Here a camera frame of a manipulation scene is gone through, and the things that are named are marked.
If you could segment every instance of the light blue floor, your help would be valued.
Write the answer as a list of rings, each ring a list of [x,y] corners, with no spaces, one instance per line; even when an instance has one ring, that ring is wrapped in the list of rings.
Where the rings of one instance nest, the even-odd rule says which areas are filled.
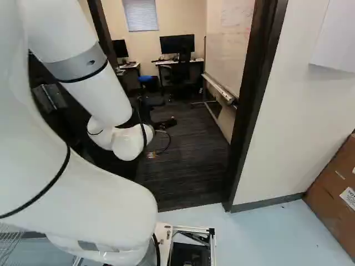
[[[212,204],[159,213],[159,221],[214,227],[217,266],[355,265],[302,200],[234,214]]]

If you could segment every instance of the baseboard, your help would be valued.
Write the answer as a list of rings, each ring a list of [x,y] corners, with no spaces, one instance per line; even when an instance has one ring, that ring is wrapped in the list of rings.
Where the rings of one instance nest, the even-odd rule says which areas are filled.
[[[265,199],[263,201],[255,201],[255,202],[233,205],[231,208],[231,213],[243,212],[243,211],[248,211],[250,209],[257,209],[257,208],[276,205],[276,204],[280,204],[280,203],[300,200],[304,194],[305,193],[302,192],[302,193],[282,196],[282,197],[278,197],[278,198]]]

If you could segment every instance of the wire rack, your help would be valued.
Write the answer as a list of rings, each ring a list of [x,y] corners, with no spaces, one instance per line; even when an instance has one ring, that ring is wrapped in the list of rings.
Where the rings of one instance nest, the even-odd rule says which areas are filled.
[[[23,233],[24,231],[17,227],[0,223],[0,266],[18,266],[20,264],[20,262],[7,262]]]

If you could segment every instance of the blue object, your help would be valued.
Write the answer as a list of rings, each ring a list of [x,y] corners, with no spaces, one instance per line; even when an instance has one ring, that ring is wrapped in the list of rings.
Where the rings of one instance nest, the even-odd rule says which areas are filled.
[[[153,80],[153,76],[140,76],[138,77],[139,82],[150,82]]]

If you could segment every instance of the cardboard box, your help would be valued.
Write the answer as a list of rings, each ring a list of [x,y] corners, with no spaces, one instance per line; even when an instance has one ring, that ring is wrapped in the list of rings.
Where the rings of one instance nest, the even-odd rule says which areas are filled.
[[[355,134],[308,189],[305,202],[355,260]]]

